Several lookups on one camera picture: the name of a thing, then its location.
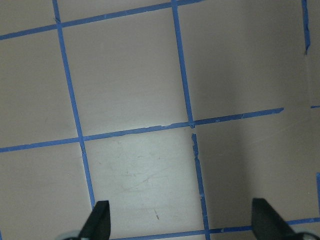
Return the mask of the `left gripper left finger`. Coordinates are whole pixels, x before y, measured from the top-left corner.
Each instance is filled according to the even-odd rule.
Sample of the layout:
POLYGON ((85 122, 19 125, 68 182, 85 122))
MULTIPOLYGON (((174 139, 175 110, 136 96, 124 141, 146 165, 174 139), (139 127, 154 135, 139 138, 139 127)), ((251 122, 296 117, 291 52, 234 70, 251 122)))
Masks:
POLYGON ((81 230, 62 233, 58 240, 109 240, 111 212, 108 200, 98 201, 81 230))

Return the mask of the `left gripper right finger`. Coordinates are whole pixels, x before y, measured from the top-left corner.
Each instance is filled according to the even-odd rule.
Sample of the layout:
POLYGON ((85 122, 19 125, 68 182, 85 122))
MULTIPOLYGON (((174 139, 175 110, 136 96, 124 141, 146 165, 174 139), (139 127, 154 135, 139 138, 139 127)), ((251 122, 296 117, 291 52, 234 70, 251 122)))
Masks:
POLYGON ((310 231, 295 231, 264 198, 251 202, 251 228, 257 240, 318 240, 310 231))

